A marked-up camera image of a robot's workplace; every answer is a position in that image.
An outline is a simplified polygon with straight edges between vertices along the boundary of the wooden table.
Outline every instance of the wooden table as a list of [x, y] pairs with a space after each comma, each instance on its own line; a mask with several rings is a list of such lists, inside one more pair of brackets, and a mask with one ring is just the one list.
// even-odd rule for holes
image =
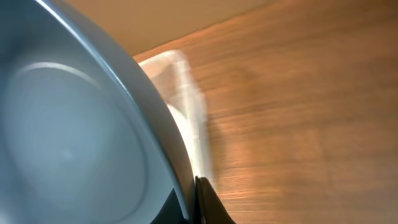
[[398, 223], [398, 2], [275, 0], [185, 53], [237, 223]]

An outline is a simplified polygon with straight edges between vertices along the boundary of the white container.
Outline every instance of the white container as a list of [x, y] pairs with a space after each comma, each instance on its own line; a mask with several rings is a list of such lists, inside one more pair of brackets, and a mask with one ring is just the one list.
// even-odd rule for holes
[[174, 117], [188, 151], [193, 175], [206, 177], [215, 188], [206, 131], [206, 104], [189, 74], [187, 59], [183, 53], [170, 50], [139, 65]]

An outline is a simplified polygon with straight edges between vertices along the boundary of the brown wooden surface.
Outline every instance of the brown wooden surface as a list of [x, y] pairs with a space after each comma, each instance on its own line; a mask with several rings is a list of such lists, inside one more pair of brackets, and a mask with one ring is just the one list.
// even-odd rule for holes
[[275, 0], [185, 53], [237, 223], [398, 223], [398, 3]]

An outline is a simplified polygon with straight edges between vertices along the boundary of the tan surface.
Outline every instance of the tan surface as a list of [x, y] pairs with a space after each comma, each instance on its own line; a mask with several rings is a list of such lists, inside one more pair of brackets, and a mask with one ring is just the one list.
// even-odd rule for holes
[[271, 0], [65, 1], [135, 55]]
[[278, 0], [180, 49], [237, 223], [398, 223], [397, 1]]

